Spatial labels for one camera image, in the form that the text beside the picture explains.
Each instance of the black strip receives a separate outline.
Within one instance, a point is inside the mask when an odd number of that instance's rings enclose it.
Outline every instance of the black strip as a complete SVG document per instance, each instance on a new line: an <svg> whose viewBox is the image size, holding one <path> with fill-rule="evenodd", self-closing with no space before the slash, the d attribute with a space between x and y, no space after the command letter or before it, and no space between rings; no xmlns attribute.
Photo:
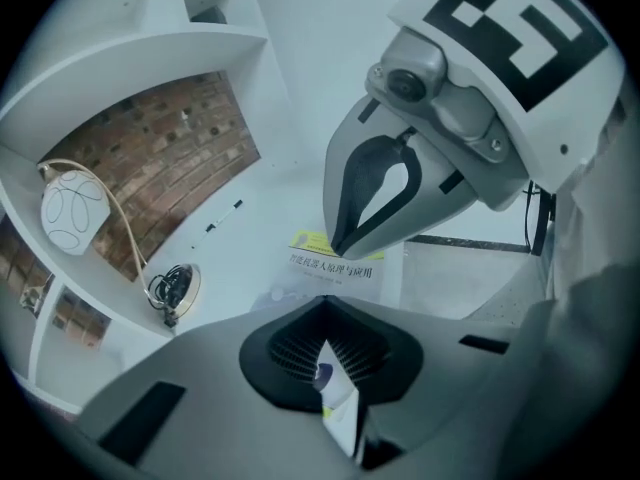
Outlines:
<svg viewBox="0 0 640 480"><path fill-rule="evenodd" d="M564 35L564 32L532 5L522 11L520 17L540 32L556 50L560 50L566 44L567 36Z"/></svg>
<svg viewBox="0 0 640 480"><path fill-rule="evenodd" d="M535 183L529 182L529 188L527 189L527 207L524 210L524 241L527 244L527 249L531 252L531 242L529 242L529 208L531 207L531 196L533 195L533 187Z"/></svg>
<svg viewBox="0 0 640 480"><path fill-rule="evenodd" d="M551 194L540 189L540 206L538 207L538 223L536 225L536 235L531 246L531 254L541 256L544 241L547 237L551 206L553 204Z"/></svg>
<svg viewBox="0 0 640 480"><path fill-rule="evenodd" d="M509 348L509 344L506 341L492 340L491 338L483 338L482 336L473 336L471 334L467 334L458 343L467 347L493 352L494 354L504 354Z"/></svg>
<svg viewBox="0 0 640 480"><path fill-rule="evenodd" d="M440 190L442 190L443 194L448 194L454 188L456 188L460 183L464 181L464 176L458 170L453 171L451 176L449 176L446 180L440 183Z"/></svg>
<svg viewBox="0 0 640 480"><path fill-rule="evenodd" d="M366 123L367 119L371 117L371 114L376 111L378 105L380 105L380 102L378 100L372 99L369 103L367 103L367 106L364 107L364 110L360 112L358 121L360 121L362 124Z"/></svg>
<svg viewBox="0 0 640 480"><path fill-rule="evenodd" d="M481 240L466 240L463 238L449 238L446 236L418 235L407 242L427 245L446 245L449 247L464 247L466 249L480 249L484 251L504 251L529 254L526 245L507 244L503 242L483 242Z"/></svg>
<svg viewBox="0 0 640 480"><path fill-rule="evenodd" d="M120 460L135 466L185 391L175 384L156 383L98 444Z"/></svg>

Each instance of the black cutout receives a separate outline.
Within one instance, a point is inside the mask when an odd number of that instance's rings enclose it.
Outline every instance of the black cutout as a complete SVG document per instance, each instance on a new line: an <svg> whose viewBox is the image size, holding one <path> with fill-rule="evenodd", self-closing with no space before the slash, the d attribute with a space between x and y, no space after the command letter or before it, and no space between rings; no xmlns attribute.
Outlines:
<svg viewBox="0 0 640 480"><path fill-rule="evenodd" d="M98 444L120 460L135 466L185 391L175 384L156 383Z"/></svg>
<svg viewBox="0 0 640 480"><path fill-rule="evenodd" d="M404 163L409 174L406 187L358 227L362 212L382 187L387 171L399 163ZM421 183L422 168L413 149L385 135L360 144L353 150L345 166L331 248L339 256L344 255L353 244L406 206L418 193Z"/></svg>
<svg viewBox="0 0 640 480"><path fill-rule="evenodd" d="M467 347L493 352L494 354L504 354L509 348L509 344L506 341L493 340L491 338L483 338L482 336L473 336L471 334L467 334L458 343L466 345Z"/></svg>
<svg viewBox="0 0 640 480"><path fill-rule="evenodd" d="M460 183L464 181L464 176L458 170L453 171L453 173L442 183L440 183L440 190L443 194L448 194L454 188L456 188Z"/></svg>
<svg viewBox="0 0 640 480"><path fill-rule="evenodd" d="M360 121L362 124L366 123L367 119L369 119L371 117L371 114L373 114L378 108L378 105L380 105L380 102L378 100L372 99L369 103L367 103L367 106L364 107L364 110L358 116L358 121Z"/></svg>

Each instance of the lamp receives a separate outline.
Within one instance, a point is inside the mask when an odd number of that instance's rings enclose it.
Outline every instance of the lamp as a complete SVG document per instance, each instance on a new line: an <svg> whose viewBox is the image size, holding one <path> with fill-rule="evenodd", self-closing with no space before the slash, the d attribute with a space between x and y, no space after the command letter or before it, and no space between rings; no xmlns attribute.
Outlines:
<svg viewBox="0 0 640 480"><path fill-rule="evenodd" d="M60 173L52 164L64 164L74 170ZM147 286L142 263L147 264L133 237L124 211L109 188L89 169L72 160L55 158L38 164L47 186L40 218L49 240L67 254L82 255L100 227L109 217L109 200L122 217L129 236L138 279L154 309L164 312L164 322L174 327L195 302L200 289L200 272L195 265L177 265L166 275L155 276ZM151 289L158 280L154 293Z"/></svg>
<svg viewBox="0 0 640 480"><path fill-rule="evenodd" d="M109 216L107 194L97 178L68 171L44 190L40 218L49 240L67 254L79 256Z"/></svg>

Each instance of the white floor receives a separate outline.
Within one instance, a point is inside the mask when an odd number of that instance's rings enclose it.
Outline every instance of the white floor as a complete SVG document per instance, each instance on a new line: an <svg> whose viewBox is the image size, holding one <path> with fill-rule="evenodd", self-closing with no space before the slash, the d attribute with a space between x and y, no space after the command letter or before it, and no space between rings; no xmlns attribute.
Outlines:
<svg viewBox="0 0 640 480"><path fill-rule="evenodd" d="M404 244L401 308L443 318L466 318L507 284L527 254Z"/></svg>

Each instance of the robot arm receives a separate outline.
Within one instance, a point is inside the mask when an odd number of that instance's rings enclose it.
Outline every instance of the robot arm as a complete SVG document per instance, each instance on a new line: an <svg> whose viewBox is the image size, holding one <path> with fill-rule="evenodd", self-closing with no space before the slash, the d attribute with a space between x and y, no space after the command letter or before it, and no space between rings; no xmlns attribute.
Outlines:
<svg viewBox="0 0 640 480"><path fill-rule="evenodd" d="M624 76L577 0L402 0L390 17L401 29L369 69L369 97L327 150L325 223L348 259L476 200L504 210L529 180L555 192L595 152ZM400 162L407 187L358 226Z"/></svg>

